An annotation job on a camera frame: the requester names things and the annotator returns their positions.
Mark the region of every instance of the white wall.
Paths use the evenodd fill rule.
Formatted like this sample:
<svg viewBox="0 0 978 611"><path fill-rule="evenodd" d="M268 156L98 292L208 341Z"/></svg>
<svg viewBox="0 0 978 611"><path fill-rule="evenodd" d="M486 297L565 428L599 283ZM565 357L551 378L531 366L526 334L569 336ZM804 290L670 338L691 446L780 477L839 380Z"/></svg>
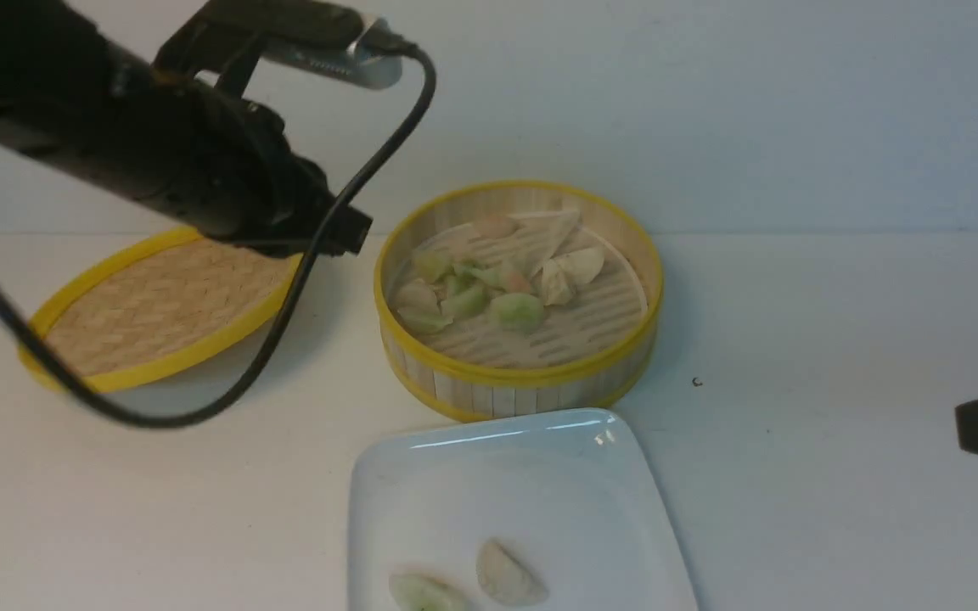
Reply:
<svg viewBox="0 0 978 611"><path fill-rule="evenodd" d="M201 4L74 1L147 58ZM361 198L377 231L504 177L573 182L655 232L978 229L978 1L355 4L441 72L423 128ZM418 85L412 66L383 93L265 66L249 96L337 184ZM0 231L162 224L0 151Z"/></svg>

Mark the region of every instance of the white dumpling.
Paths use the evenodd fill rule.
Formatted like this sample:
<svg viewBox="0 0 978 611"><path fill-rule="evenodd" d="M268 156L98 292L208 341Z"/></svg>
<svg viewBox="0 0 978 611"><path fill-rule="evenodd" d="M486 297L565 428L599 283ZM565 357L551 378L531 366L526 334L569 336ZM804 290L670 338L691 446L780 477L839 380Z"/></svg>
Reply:
<svg viewBox="0 0 978 611"><path fill-rule="evenodd" d="M420 575L392 575L391 596L402 611L466 611L457 589Z"/></svg>
<svg viewBox="0 0 978 611"><path fill-rule="evenodd" d="M547 306L565 306L576 297L571 279L558 260L550 259L542 266L542 301Z"/></svg>
<svg viewBox="0 0 978 611"><path fill-rule="evenodd" d="M440 313L436 292L424 281L414 281L402 286L395 294L395 305L399 308L415 308L434 314Z"/></svg>
<svg viewBox="0 0 978 611"><path fill-rule="evenodd" d="M586 286L602 271L606 255L599 247L585 248L554 259L577 286Z"/></svg>
<svg viewBox="0 0 978 611"><path fill-rule="evenodd" d="M478 584L506 607L529 607L548 598L546 587L493 539L478 552Z"/></svg>

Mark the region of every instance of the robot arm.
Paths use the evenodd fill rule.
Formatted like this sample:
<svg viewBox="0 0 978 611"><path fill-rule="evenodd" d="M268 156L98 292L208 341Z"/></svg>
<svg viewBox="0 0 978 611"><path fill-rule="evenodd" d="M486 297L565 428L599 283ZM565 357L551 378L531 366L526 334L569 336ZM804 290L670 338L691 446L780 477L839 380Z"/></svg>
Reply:
<svg viewBox="0 0 978 611"><path fill-rule="evenodd" d="M241 94L260 58L389 86L400 59L373 40L396 37L349 8L210 0L150 65L61 0L0 0L0 144L212 239L292 255L334 196L289 149L282 119ZM220 75L214 87L201 70ZM319 251L356 254L370 224L343 208Z"/></svg>

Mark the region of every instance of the bamboo steamer lid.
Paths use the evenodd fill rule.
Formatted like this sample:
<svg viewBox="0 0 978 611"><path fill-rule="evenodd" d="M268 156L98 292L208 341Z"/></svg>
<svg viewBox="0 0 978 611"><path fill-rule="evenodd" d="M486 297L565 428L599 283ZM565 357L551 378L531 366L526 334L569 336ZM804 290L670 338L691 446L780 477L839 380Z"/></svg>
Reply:
<svg viewBox="0 0 978 611"><path fill-rule="evenodd" d="M520 229L477 236L472 221L508 214ZM411 281L415 251L539 261L554 220L579 217L556 255L597 246L603 271L566 306L550 306L531 335L495 329L485 316L434 335L412 334L392 312L393 291ZM448 193L412 214L388 239L376 266L376 305L392 371L423 403L454 420L610 406L647 367L662 302L655 245L624 212L581 190L547 182L495 182Z"/></svg>
<svg viewBox="0 0 978 611"><path fill-rule="evenodd" d="M282 305L298 260L173 229L67 283L31 326L90 387L123 390L201 363L259 328ZM58 387L23 349L20 360Z"/></svg>

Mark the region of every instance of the dumpling wrapper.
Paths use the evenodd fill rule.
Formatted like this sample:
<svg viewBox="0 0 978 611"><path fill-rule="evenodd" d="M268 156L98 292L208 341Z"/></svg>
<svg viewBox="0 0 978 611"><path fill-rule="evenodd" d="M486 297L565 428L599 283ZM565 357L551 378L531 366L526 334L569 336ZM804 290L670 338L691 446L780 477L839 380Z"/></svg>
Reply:
<svg viewBox="0 0 978 611"><path fill-rule="evenodd" d="M426 312L418 308L399 308L397 314L408 329L424 335L439 333L454 322L453 317L440 316L440 312Z"/></svg>
<svg viewBox="0 0 978 611"><path fill-rule="evenodd" d="M606 254L601 248L593 246L558 256L554 260L564 273L568 274L568 278L576 283L576 286L585 286L602 271L602 266L606 263Z"/></svg>
<svg viewBox="0 0 978 611"><path fill-rule="evenodd" d="M392 575L391 598L402 611L466 611L466 598L437 580L422 575Z"/></svg>
<svg viewBox="0 0 978 611"><path fill-rule="evenodd" d="M493 539L478 552L478 585L505 607L530 607L548 598L546 586Z"/></svg>
<svg viewBox="0 0 978 611"><path fill-rule="evenodd" d="M546 250L544 250L541 259L535 263L535 266L528 273L527 277L535 276L543 266L546 266L548 260L554 258L556 251L560 250L560 246L563 246L565 241L567 241L573 229L579 226L581 219L581 213L578 210L562 212L556 216L556 219L550 223L550 227L547 230Z"/></svg>
<svg viewBox="0 0 978 611"><path fill-rule="evenodd" d="M515 233L516 229L519 228L520 224L516 223L515 219L512 219L511 216L504 216L503 214L486 216L484 219L474 221L474 231L479 236L489 239L506 238L512 235L512 233Z"/></svg>
<svg viewBox="0 0 978 611"><path fill-rule="evenodd" d="M440 303L437 299L436 291L423 281L405 283L402 289L395 293L396 308L413 308L439 314Z"/></svg>
<svg viewBox="0 0 978 611"><path fill-rule="evenodd" d="M437 282L451 271L451 256L447 252L434 250L415 252L413 263L414 271L418 272L420 279L427 283Z"/></svg>
<svg viewBox="0 0 978 611"><path fill-rule="evenodd" d="M565 306L576 297L571 279L558 260L550 259L542 266L542 302L547 306Z"/></svg>

